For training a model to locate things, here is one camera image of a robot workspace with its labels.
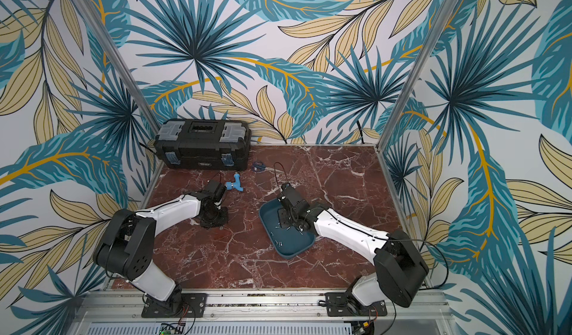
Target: black cable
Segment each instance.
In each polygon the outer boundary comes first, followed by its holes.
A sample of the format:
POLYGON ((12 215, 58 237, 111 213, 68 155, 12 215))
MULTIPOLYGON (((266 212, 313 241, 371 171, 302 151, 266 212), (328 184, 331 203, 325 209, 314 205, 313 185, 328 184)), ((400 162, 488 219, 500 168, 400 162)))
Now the black cable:
POLYGON ((395 324, 395 318, 397 317, 397 309, 395 309, 395 303, 393 303, 393 302, 391 302, 391 303, 392 303, 393 306, 394 306, 394 319, 391 321, 390 326, 388 326, 387 329, 383 330, 383 332, 380 333, 379 335, 383 335, 383 334, 385 334, 386 332, 388 332, 388 331, 391 329, 391 326, 393 326, 393 324, 395 324))
POLYGON ((195 313, 195 309, 190 304, 189 304, 189 307, 193 310, 193 324, 190 325, 190 328, 189 328, 189 330, 187 330, 185 332, 185 335, 187 335, 191 331, 191 329, 193 329, 193 326, 195 325, 195 321, 197 320, 197 313, 195 313))
POLYGON ((355 230, 355 231, 361 232, 361 233, 363 233, 363 234, 365 234, 365 235, 368 235, 368 236, 371 237, 371 238, 379 239, 380 241, 390 241, 390 242, 417 241, 417 242, 423 242, 424 244, 430 245, 431 247, 437 249, 437 252, 439 252, 439 254, 441 255, 441 257, 443 258, 443 261, 445 262, 445 268, 447 269, 447 273, 445 274, 445 280, 444 280, 441 284, 439 284, 438 286, 433 286, 433 287, 431 287, 431 288, 423 288, 423 289, 419 289, 419 290, 439 289, 439 288, 441 288, 443 285, 445 285, 445 283, 447 283, 447 279, 449 278, 449 263, 447 263, 447 260, 445 259, 445 255, 443 254, 443 252, 441 252, 441 250, 440 250, 436 245, 434 245, 433 243, 431 243, 431 242, 429 242, 429 241, 426 241, 426 240, 424 240, 424 239, 415 239, 415 238, 410 238, 410 239, 379 238, 379 237, 376 237, 376 236, 374 236, 374 235, 369 234, 369 233, 366 232, 366 231, 363 231, 363 230, 360 230, 360 229, 358 229, 358 228, 352 227, 352 226, 350 226, 350 225, 348 225, 348 224, 345 224, 344 222, 342 222, 342 221, 340 221, 338 218, 336 218, 336 217, 332 214, 332 212, 330 212, 329 210, 326 210, 326 209, 323 208, 323 207, 315 207, 315 208, 311 209, 309 212, 311 212, 311 211, 313 211, 313 210, 320 210, 320 209, 326 211, 327 213, 329 213, 329 215, 332 216, 333 219, 336 220, 336 222, 339 222, 339 223, 343 224, 344 226, 351 228, 352 230, 355 230))
POLYGON ((290 183, 290 177, 288 177, 288 174, 286 173, 286 169, 284 168, 284 165, 282 165, 280 162, 276 161, 273 165, 274 168, 274 178, 276 180, 276 186, 278 186, 278 190, 280 190, 280 194, 282 194, 282 190, 280 189, 280 183, 278 183, 278 175, 276 173, 276 164, 282 166, 282 171, 284 172, 284 176, 286 176, 286 181, 288 183, 290 183))
POLYGON ((218 175, 218 183, 222 183, 222 182, 223 182, 223 174, 221 174, 221 173, 216 173, 216 174, 214 174, 214 175, 211 177, 211 179, 209 180, 209 182, 212 181, 212 179, 215 178, 216 175, 218 175))
POLYGON ((365 144, 364 141, 363 141, 363 131, 361 131, 361 125, 360 125, 360 123, 359 123, 359 120, 357 121, 357 129, 359 130, 359 135, 360 135, 360 137, 361 137, 361 143, 362 143, 362 144, 365 144))
POLYGON ((143 143, 141 143, 141 142, 139 142, 139 145, 143 146, 144 148, 146 148, 146 149, 149 150, 150 152, 154 153, 155 155, 157 154, 157 152, 156 152, 156 151, 153 151, 153 149, 150 148, 149 146, 147 146, 147 145, 145 145, 145 144, 143 144, 143 143))

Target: toolbox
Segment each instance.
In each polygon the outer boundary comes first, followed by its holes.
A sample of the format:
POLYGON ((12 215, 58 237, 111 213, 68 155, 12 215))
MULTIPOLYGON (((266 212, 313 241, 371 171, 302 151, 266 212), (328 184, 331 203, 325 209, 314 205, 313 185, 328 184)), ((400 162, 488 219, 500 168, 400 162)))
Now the toolbox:
POLYGON ((154 147, 170 168, 244 171, 251 131, 245 122, 228 120, 167 120, 154 147))

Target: scissors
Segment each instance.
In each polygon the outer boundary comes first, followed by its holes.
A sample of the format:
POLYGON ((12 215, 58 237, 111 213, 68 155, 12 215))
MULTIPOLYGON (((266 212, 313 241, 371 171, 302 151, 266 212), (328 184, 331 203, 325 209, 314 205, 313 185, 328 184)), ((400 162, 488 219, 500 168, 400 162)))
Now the scissors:
POLYGON ((266 170, 274 171, 275 173, 283 173, 282 170, 277 170, 277 169, 272 168, 272 167, 266 167, 266 165, 260 160, 256 160, 252 163, 251 170, 254 171, 255 173, 261 173, 261 172, 264 172, 266 170))

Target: tropical leaf wallpaper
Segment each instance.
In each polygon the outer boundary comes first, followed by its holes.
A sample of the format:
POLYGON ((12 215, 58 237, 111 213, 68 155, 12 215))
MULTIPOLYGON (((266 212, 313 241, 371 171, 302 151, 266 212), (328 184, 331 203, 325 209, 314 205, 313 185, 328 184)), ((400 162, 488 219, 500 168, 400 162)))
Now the tropical leaf wallpaper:
MULTIPOLYGON (((572 0, 458 0, 384 158, 461 334, 572 331, 572 0)), ((382 132, 392 108, 376 124, 382 132)))
MULTIPOLYGON (((156 119, 375 142, 443 0, 90 0, 156 119)), ((458 0, 384 151, 461 333, 570 334, 572 0, 458 0)), ((150 130, 72 0, 0 0, 0 313, 60 334, 150 130)))
MULTIPOLYGON (((117 46, 127 0, 94 0, 117 46)), ((147 121, 71 0, 0 0, 2 333, 60 334, 105 274, 91 253, 139 208, 147 121)))

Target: black mounting plate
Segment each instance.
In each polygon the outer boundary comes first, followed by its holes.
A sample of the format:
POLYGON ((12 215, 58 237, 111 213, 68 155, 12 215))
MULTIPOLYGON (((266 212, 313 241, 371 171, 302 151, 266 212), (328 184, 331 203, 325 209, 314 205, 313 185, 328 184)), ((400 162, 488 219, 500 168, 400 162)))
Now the black mounting plate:
POLYGON ((375 317, 377 310, 377 316, 387 316, 387 308, 385 302, 377 301, 370 305, 367 309, 360 311, 359 314, 354 314, 347 307, 348 298, 346 293, 325 293, 325 301, 328 310, 329 317, 340 317, 340 316, 367 316, 375 317))
MULTIPOLYGON (((205 312, 206 293, 182 293, 182 302, 189 304, 185 318, 202 318, 205 312)), ((165 309, 157 305, 151 297, 147 297, 141 317, 143 319, 151 318, 180 318, 182 312, 175 315, 165 314, 165 309)))

